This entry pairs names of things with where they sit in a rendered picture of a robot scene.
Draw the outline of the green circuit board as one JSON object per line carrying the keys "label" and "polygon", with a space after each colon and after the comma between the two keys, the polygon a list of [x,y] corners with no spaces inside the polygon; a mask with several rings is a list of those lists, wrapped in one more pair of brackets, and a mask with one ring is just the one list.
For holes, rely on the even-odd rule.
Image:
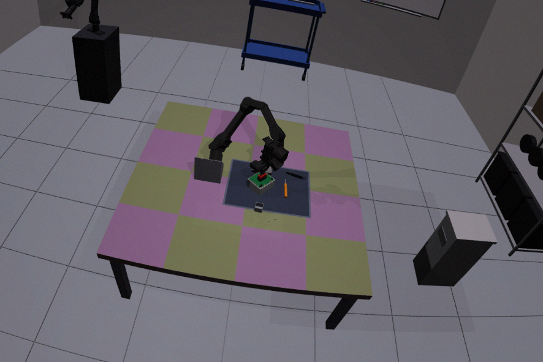
{"label": "green circuit board", "polygon": [[[257,185],[258,187],[262,184],[262,187],[264,187],[265,185],[267,185],[268,183],[272,182],[274,179],[272,179],[272,177],[270,175],[267,174],[267,178],[264,179],[263,181],[259,182],[257,180],[257,177],[258,175],[260,175],[260,172],[257,173],[256,175],[252,176],[249,178],[249,180],[251,180],[255,185]],[[272,179],[272,180],[271,180]],[[259,187],[259,188],[262,188],[262,187]]]}

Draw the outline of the dark blue work mat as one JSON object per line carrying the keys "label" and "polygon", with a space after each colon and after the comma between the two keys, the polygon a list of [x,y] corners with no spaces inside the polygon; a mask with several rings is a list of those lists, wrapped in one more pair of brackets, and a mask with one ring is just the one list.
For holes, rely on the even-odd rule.
{"label": "dark blue work mat", "polygon": [[[286,214],[311,219],[310,172],[281,167],[270,175],[275,179],[274,187],[257,195],[246,184],[252,172],[250,163],[232,159],[222,205],[254,210],[256,202],[263,203],[263,212]],[[302,179],[286,172],[302,176]],[[305,179],[306,178],[306,179]],[[284,198],[284,184],[287,184],[287,198]]]}

